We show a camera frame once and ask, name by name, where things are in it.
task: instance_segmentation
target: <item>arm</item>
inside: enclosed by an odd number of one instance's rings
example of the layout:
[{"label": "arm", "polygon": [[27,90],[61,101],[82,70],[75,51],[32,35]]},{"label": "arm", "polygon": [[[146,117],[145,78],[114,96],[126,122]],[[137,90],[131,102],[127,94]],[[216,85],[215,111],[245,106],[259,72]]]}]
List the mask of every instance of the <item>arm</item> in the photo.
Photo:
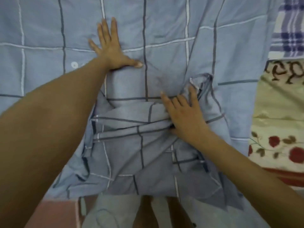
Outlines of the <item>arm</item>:
[{"label": "arm", "polygon": [[190,92],[192,107],[183,96],[171,101],[162,93],[175,126],[172,132],[206,155],[271,227],[303,227],[304,199],[213,133],[203,119],[193,87]]},{"label": "arm", "polygon": [[116,20],[98,25],[98,57],[28,93],[0,117],[0,224],[24,227],[79,145],[106,74],[142,64],[124,56]]}]

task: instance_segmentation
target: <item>hand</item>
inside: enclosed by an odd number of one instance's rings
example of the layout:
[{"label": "hand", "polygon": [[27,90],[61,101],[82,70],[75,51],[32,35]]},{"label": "hand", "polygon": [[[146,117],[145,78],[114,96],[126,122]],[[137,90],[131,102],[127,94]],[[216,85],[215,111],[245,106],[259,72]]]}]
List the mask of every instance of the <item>hand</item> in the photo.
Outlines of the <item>hand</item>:
[{"label": "hand", "polygon": [[192,106],[189,106],[186,98],[182,95],[178,95],[171,101],[162,92],[161,98],[175,126],[175,129],[171,129],[171,132],[196,147],[202,137],[211,132],[211,130],[203,118],[193,86],[190,86],[189,91]]},{"label": "hand", "polygon": [[142,67],[140,61],[129,58],[121,51],[115,18],[112,18],[111,22],[111,35],[105,19],[102,19],[102,22],[98,24],[97,31],[101,48],[99,48],[91,39],[89,39],[89,45],[91,49],[96,52],[98,57],[107,61],[106,63],[110,70],[119,69],[123,66],[133,66],[135,68]]}]

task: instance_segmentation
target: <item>left hand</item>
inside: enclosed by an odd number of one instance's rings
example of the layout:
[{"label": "left hand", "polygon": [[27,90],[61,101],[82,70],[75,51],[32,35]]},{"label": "left hand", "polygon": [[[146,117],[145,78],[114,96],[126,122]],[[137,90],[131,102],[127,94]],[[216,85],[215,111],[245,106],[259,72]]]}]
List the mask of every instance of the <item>left hand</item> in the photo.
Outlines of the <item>left hand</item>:
[{"label": "left hand", "polygon": [[117,22],[115,18],[112,18],[111,22],[111,35],[109,33],[108,24],[105,19],[97,26],[99,41],[101,48],[99,48],[92,39],[89,39],[89,45],[93,49],[98,57],[106,60],[108,68],[110,70],[119,69],[123,66],[133,66],[135,68],[142,67],[140,61],[129,58],[124,55],[118,39]]}]

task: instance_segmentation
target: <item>beige fabric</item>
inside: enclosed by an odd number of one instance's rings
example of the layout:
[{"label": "beige fabric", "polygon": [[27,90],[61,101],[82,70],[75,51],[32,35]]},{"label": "beige fabric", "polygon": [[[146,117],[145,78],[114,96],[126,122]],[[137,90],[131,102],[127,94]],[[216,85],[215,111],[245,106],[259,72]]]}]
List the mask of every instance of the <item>beige fabric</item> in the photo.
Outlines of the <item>beige fabric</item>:
[{"label": "beige fabric", "polygon": [[250,160],[304,173],[304,60],[273,61],[258,86]]}]

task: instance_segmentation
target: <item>fingernail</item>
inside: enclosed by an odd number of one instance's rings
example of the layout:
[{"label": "fingernail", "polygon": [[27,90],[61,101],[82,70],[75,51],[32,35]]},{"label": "fingernail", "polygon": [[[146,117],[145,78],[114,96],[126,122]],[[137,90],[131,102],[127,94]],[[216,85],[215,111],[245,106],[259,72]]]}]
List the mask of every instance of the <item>fingernail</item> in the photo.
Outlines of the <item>fingernail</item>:
[{"label": "fingernail", "polygon": [[137,62],[136,66],[134,66],[135,68],[141,68],[143,66],[143,64],[141,62]]}]

